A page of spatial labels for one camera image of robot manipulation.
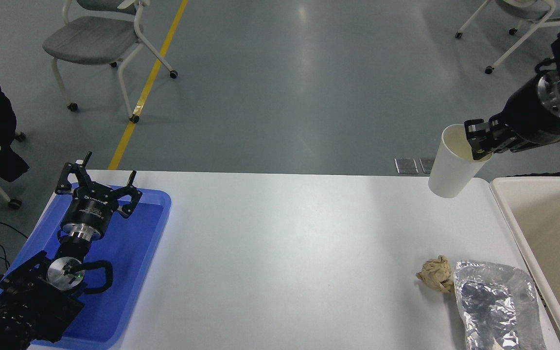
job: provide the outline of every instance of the crumpled brown paper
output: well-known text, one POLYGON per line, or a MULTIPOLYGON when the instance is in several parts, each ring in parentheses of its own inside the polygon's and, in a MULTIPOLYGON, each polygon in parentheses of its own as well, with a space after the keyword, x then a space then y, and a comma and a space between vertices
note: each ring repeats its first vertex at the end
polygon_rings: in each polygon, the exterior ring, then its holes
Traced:
POLYGON ((416 273, 416 277, 438 292, 453 292, 451 266, 444 255, 438 256, 437 259, 429 259, 422 264, 422 270, 416 273))

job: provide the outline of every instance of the metal floor plate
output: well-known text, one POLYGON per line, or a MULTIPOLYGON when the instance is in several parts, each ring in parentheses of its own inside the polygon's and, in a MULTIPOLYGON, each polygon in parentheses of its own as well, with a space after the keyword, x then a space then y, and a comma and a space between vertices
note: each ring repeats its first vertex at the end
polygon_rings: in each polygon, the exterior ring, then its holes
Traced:
POLYGON ((395 158, 395 164, 399 174, 418 174, 418 167, 414 158, 395 158))
POLYGON ((422 167, 422 172, 425 174, 431 173, 431 168, 433 168, 434 166, 434 161, 436 161, 436 158, 421 157, 420 166, 422 167))

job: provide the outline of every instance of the beige bin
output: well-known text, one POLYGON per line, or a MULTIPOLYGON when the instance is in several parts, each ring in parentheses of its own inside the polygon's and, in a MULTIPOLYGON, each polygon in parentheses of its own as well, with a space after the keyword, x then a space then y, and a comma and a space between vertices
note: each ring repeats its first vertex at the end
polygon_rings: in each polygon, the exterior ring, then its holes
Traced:
POLYGON ((490 186, 560 330, 560 177, 503 177, 490 186))

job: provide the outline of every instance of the plastic container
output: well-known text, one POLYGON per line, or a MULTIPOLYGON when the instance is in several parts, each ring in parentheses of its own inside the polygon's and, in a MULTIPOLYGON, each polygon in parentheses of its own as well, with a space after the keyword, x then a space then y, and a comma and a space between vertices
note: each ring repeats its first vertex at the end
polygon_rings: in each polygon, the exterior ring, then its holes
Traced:
POLYGON ((560 330, 560 177, 498 178, 490 186, 560 330))
POLYGON ((475 161, 464 126, 447 126, 442 131, 436 161, 429 174, 429 189, 440 197, 455 197, 490 158, 491 154, 475 161))
MULTIPOLYGON (((85 259, 87 262, 111 262, 114 269, 111 288, 104 293, 79 297, 85 307, 60 341, 33 341, 32 344, 71 350, 105 350, 118 341, 133 312, 171 206, 170 197, 165 192, 151 189, 140 191, 143 195, 133 215, 123 219, 115 213, 105 237, 92 242, 85 259)), ((42 221, 23 245, 9 271, 41 250, 45 250, 49 258, 55 255, 59 247, 56 234, 70 202, 69 195, 56 195, 53 198, 42 221)), ((102 285, 104 281, 102 271, 88 272, 84 278, 88 286, 102 285)))

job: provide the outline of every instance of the robotic arm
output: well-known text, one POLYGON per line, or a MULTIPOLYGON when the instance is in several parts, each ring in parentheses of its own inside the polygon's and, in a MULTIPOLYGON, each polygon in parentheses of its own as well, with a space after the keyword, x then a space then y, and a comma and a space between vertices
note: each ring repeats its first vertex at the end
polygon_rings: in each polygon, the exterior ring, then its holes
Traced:
POLYGON ((513 93, 502 112, 464 122, 472 156, 520 152, 560 141, 560 33, 551 45, 554 58, 535 67, 537 75, 513 93), (556 64, 555 70, 541 70, 556 64))
POLYGON ((90 179, 82 164, 64 164, 55 189, 58 195, 73 199, 60 224, 60 246, 53 257, 44 250, 10 272, 0 282, 0 350, 25 350, 34 339, 56 342, 69 327, 84 304, 82 294, 105 292, 113 281, 113 268, 107 261, 85 262, 91 243, 102 239, 114 212, 125 219, 135 210, 142 192, 133 186, 133 171, 126 186, 112 189, 90 179), (74 174, 79 186, 72 189, 68 181, 74 174), (120 206, 118 199, 131 196, 120 206), (103 269, 105 283, 88 287, 85 272, 103 269))

